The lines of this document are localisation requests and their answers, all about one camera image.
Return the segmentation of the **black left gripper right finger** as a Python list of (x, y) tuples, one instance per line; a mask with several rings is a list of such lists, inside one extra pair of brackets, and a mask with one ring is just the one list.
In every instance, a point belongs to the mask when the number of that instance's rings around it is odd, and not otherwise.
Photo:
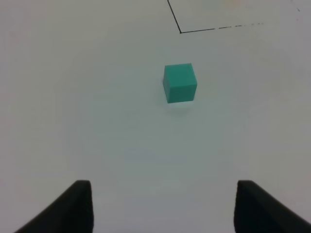
[(234, 208), (237, 233), (309, 233), (311, 224), (291, 211), (258, 184), (237, 183)]

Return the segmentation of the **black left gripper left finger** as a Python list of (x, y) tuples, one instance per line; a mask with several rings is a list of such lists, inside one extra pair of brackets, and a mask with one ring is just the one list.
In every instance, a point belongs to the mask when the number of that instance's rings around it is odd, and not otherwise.
[(75, 181), (18, 233), (91, 233), (94, 212), (91, 182)]

